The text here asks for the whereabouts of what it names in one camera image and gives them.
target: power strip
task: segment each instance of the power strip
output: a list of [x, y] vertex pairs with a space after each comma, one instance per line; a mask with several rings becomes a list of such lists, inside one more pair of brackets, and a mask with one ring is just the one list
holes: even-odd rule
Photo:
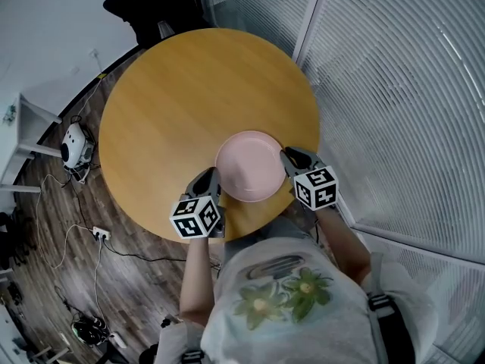
[[109, 240], [111, 237], [110, 231], [107, 231], [100, 227], [92, 227], [92, 235], [94, 236], [96, 241]]

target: table top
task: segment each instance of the table top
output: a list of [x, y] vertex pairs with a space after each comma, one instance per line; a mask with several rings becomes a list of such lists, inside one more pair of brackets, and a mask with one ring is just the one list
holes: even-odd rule
[[[243, 130], [281, 146], [317, 151], [318, 108], [305, 75], [275, 45], [237, 30], [205, 29], [166, 39], [126, 70], [99, 132], [102, 173], [139, 225], [182, 240], [169, 221], [187, 184], [214, 165], [221, 145]], [[222, 193], [226, 238], [249, 234], [293, 200], [290, 182], [261, 202]]]
[[0, 183], [7, 171], [8, 165], [12, 156], [17, 151], [18, 142], [20, 139], [20, 96], [15, 100], [15, 108], [17, 109], [17, 115], [12, 124], [8, 125], [3, 122], [3, 117], [7, 109], [0, 114]]

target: white cable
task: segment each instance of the white cable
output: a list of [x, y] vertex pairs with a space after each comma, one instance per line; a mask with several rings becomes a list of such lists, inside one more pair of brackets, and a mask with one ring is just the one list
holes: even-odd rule
[[94, 295], [95, 295], [95, 299], [96, 299], [96, 305], [98, 305], [99, 312], [101, 313], [101, 317], [103, 318], [103, 321], [105, 322], [106, 328], [110, 332], [108, 324], [106, 323], [105, 314], [103, 313], [101, 306], [99, 305], [99, 301], [98, 301], [98, 267], [101, 264], [101, 251], [103, 249], [102, 240], [98, 239], [98, 241], [99, 241], [98, 263], [96, 264], [96, 268], [94, 269]]
[[40, 242], [40, 228], [39, 228], [39, 202], [40, 202], [40, 197], [42, 196], [42, 191], [44, 190], [44, 183], [47, 181], [47, 178], [48, 177], [52, 177], [54, 178], [54, 180], [61, 185], [61, 187], [63, 186], [66, 186], [67, 185], [67, 182], [65, 184], [63, 184], [62, 182], [60, 182], [54, 175], [52, 174], [47, 174], [44, 178], [44, 180], [42, 181], [42, 183], [40, 184], [40, 193], [39, 193], [39, 197], [37, 198], [37, 204], [36, 204], [36, 226], [37, 226], [37, 244], [39, 245], [39, 249], [40, 249], [40, 254], [42, 255], [42, 258], [44, 259], [45, 263], [47, 263], [47, 265], [52, 268], [52, 269], [57, 269], [59, 267], [61, 267], [62, 263], [64, 262], [64, 259], [66, 257], [66, 251], [67, 251], [67, 236], [69, 235], [69, 232], [72, 228], [74, 227], [78, 227], [79, 229], [85, 229], [87, 231], [91, 231], [90, 229], [88, 229], [87, 227], [82, 227], [78, 224], [72, 224], [70, 226], [70, 228], [67, 230], [66, 232], [66, 238], [64, 239], [64, 252], [63, 252], [63, 255], [62, 255], [62, 260], [59, 262], [59, 264], [57, 265], [52, 265], [51, 263], [49, 263], [49, 261], [47, 260], [47, 258], [45, 257], [45, 254], [44, 254], [44, 250], [42, 249], [42, 243]]
[[99, 85], [101, 85], [101, 81], [102, 81], [102, 80], [103, 80], [102, 78], [100, 78], [100, 79], [99, 79], [99, 82], [96, 84], [96, 86], [95, 86], [94, 90], [93, 90], [93, 91], [92, 91], [92, 93], [89, 95], [89, 97], [87, 98], [87, 100], [84, 102], [83, 107], [81, 108], [81, 110], [80, 110], [79, 112], [77, 112], [77, 116], [79, 116], [79, 115], [81, 114], [81, 112], [84, 110], [84, 108], [86, 107], [86, 105], [87, 105], [88, 101], [91, 99], [91, 97], [94, 95], [94, 93], [95, 93], [95, 92], [96, 92], [96, 90], [98, 89], [98, 86], [99, 86]]

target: white wall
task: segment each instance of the white wall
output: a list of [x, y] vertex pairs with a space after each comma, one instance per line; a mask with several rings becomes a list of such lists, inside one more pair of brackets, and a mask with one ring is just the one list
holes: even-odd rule
[[27, 354], [14, 343], [14, 340], [17, 340], [25, 345], [25, 341], [3, 305], [0, 305], [0, 322], [2, 324], [0, 328], [0, 362], [2, 364], [29, 364]]
[[0, 115], [18, 92], [58, 115], [99, 73], [91, 50], [105, 68], [136, 45], [130, 25], [103, 1], [0, 0]]

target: white t-shirt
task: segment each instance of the white t-shirt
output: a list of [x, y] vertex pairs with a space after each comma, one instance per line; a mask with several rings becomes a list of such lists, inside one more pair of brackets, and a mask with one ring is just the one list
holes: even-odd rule
[[[400, 308], [421, 362], [437, 332], [430, 298], [397, 263], [383, 263], [380, 281]], [[200, 347], [212, 363], [377, 363], [370, 290], [370, 275], [359, 287], [310, 240], [264, 240], [224, 267], [207, 327], [190, 325], [189, 345], [202, 336]], [[165, 328], [155, 363], [180, 362], [186, 350], [187, 325]]]

